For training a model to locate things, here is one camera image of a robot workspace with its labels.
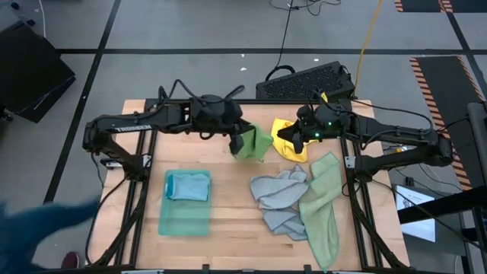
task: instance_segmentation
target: green cloth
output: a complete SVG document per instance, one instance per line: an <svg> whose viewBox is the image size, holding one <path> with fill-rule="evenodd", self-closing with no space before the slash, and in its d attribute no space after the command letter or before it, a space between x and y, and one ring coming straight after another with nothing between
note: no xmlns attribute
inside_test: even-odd
<svg viewBox="0 0 487 274"><path fill-rule="evenodd" d="M313 255L322 270L327 271L340 246L333 213L333 200L342 189L340 162L328 153L311 164L311 173L314 179L299 200L299 211Z"/></svg>
<svg viewBox="0 0 487 274"><path fill-rule="evenodd" d="M257 125L254 129L240 134L243 139L242 149L234 155L235 159L262 159L269 147L272 145L273 137L265 134Z"/></svg>

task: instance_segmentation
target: teal plastic tray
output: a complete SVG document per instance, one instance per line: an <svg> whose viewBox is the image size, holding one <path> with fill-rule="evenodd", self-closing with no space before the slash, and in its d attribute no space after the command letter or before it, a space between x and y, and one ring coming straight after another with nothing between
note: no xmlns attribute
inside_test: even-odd
<svg viewBox="0 0 487 274"><path fill-rule="evenodd" d="M188 201L172 200L166 197L166 185L173 174L204 174L210 178L208 200ZM164 175L162 188L159 235L164 236L207 236L210 227L212 177L207 170L168 170Z"/></svg>

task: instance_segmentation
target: wooden table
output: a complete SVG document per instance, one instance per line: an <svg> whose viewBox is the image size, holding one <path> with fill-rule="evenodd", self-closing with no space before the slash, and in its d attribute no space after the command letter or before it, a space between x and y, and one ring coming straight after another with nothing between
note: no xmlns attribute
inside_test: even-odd
<svg viewBox="0 0 487 274"><path fill-rule="evenodd" d="M123 113L142 112L144 103L144 100L127 100ZM296 120L298 107L242 105L243 118L260 125L264 132L270 132L276 117ZM353 104L353 110L363 116L374 116L370 107L360 104ZM124 133L118 135L116 141L127 151L135 153L137 138L138 133ZM203 141L198 134L158 134L137 268L201 269L202 264L209 264L211 269L302 270L304 264L310 264L319 270L307 241L293 241L287 235L269 232L261 210L250 194L252 176L276 176L279 171L292 168L296 163L285 160L274 148L268 150L263 163L236 162L229 152L228 143L229 138L221 135ZM330 151L338 159L342 158L339 140L311 144L308 146L308 161L313 162ZM364 154L382 155L380 143L370 144ZM301 166L309 173L309 164ZM208 237L165 237L158 234L164 173L170 169L205 169L211 172L212 213ZM342 170L345 182L345 171ZM106 195L122 178L121 169L108 171L103 194ZM390 185L386 171L380 171L374 179ZM119 232L128 185L125 183L117 190L98 213L89 251L92 260L100 257ZM377 232L399 260L409 265L392 192L376 183L369 183L368 187ZM330 270L360 270L349 198L340 195L333 201L333 208L340 250ZM365 229L363 232L368 262L373 266L370 238ZM130 247L132 234L126 243ZM130 248L125 249L124 262L128 262L129 251Z"/></svg>

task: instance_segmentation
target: black metal frame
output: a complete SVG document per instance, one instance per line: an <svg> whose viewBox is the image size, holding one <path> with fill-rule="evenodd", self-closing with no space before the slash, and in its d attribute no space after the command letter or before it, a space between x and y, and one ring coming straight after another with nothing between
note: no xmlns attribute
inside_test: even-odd
<svg viewBox="0 0 487 274"><path fill-rule="evenodd" d="M170 100L170 102L180 102L181 100ZM236 100L239 104L307 104L307 101L303 100L257 100L257 99L249 99L249 100ZM157 99L147 99L145 101L145 111L148 111L151 107L153 107L156 103L158 102ZM154 151L155 151L155 146L156 146L156 139L157 139L157 130L152 130L151 131L151 139L149 142L149 147L148 147L148 154L152 157L154 157ZM145 133L140 132L139 137L138 137L138 143L137 143L137 149L136 149L136 154L140 155L142 153L142 149L144 147L144 141L145 141ZM349 156L349 147L347 145L347 141L345 139L340 139L341 142L341 148L342 148L342 156L343 160L345 160L345 157ZM360 155L360 149L357 146L357 144L353 144L353 151L355 155ZM142 184L142 188L140 190L140 199L142 199L143 207L142 207L142 212L138 216L137 222L135 223L135 230L134 230L134 235L133 235L133 242L129 254L129 264L122 264L123 261L123 251L125 250L125 241L123 244L120 244L115 260L114 260L114 265L113 266L90 266L87 268L83 269L54 269L54 270L49 270L49 271L42 271L42 272L37 272L37 273L42 273L42 274L47 274L47 273L52 273L52 274L82 274L82 273L90 273L90 274L112 274L112 273L120 273L121 271L128 271L128 270L136 270L135 266L137 263L137 256L138 256L138 246L140 243L140 237L142 233L142 224L143 224L143 219L144 219L144 210L145 210L145 202L147 200L147 195L148 195L148 184L150 181L150 173L151 173L151 167L148 166L148 178L143 180L142 182L136 182L136 181L131 181L129 185L129 191L127 194L127 200L125 204L125 210L123 213L123 222L122 226L125 225L128 221L129 216L131 215L132 212L132 207L135 199L135 191L138 183ZM357 194L355 192L355 182L353 179L353 174L351 174L350 170L345 169L345 175L346 175L346 182L348 183L348 191L349 191L349 199L351 206L354 205L354 203L358 204L357 200ZM361 195L363 199L363 204L364 204L364 212L367 217L368 222L372 225L372 228L375 228L374 224L374 216L372 212L372 207L371 207L371 201L370 201L370 196L368 192L368 185L366 183L360 183L361 187ZM472 203L468 204L465 206L464 202L471 202L472 197L479 198L483 193L487 193L487 186L481 187L478 189L470 190L468 192L464 193L459 193L457 195L452 195L452 196L447 196L442 199L435 200L434 202L440 202L444 204L446 202L447 206L445 206L441 210L434 210L435 207L431 203L431 205L428 205L429 203L425 203L422 206L426 207L427 210L431 210L432 212L439 214L439 215L444 215L452 212L458 212L464 209L471 209L468 206L471 206ZM468 235L469 237L474 237L477 240L480 239L481 242L481 247L485 248L487 247L487 237L485 235L485 227L482 221L482 215L479 210L479 208L474 208L474 218L476 220L476 230L475 230L475 236L474 233L471 230L465 230L465 235ZM419 211L417 208L407 208L403 210L398 211L399 214L399 220L401 223L407 223L411 221L418 221L420 219L424 219L425 215L423 212ZM372 246L372 251L373 251L373 256L374 256L374 265L370 266L368 262L368 257L367 257L367 251L365 248L365 242L364 242L364 235L362 231L362 223L358 219L358 217L354 214L352 214L353 217L353 222L355 226L355 237L357 239L357 248L358 248L358 255L360 259L360 264L361 264L361 269L362 271L366 272L374 272L374 273L437 273L437 272L426 272L426 271L419 271L415 269L397 269L397 268L384 268L383 262L382 262L382 256L377 248L377 244L374 243L374 241L371 241L371 246ZM472 262L471 262L471 256L469 252L466 253L467 256L462 257L462 265L463 265L463 270L465 273L471 273L472 272ZM482 256L482 260L485 262L487 260L487 257L485 254ZM206 274L206 273L218 273L218 274L233 274L236 272L254 272L254 273L262 273L262 274L277 274L277 273L284 273L284 274L298 274L298 273L305 273L305 274L311 274L311 273L323 273L322 271L311 271L309 265L303 265L304 270L299 271L299 270L292 270L292 271L261 271L261 270L245 270L243 271L242 269L239 270L210 270L209 265L202 265L201 270L186 270L186 269L165 269L164 273L166 274L171 274L171 273L201 273L201 274Z"/></svg>

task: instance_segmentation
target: gray cloth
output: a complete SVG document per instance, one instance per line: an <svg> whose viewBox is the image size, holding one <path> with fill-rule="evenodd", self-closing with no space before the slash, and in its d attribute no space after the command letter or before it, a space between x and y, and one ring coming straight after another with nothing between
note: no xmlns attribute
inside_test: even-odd
<svg viewBox="0 0 487 274"><path fill-rule="evenodd" d="M250 180L250 191L263 210L263 218L274 234L287 234L295 241L307 239L299 212L291 206L309 188L307 173L298 165L277 177L261 176Z"/></svg>

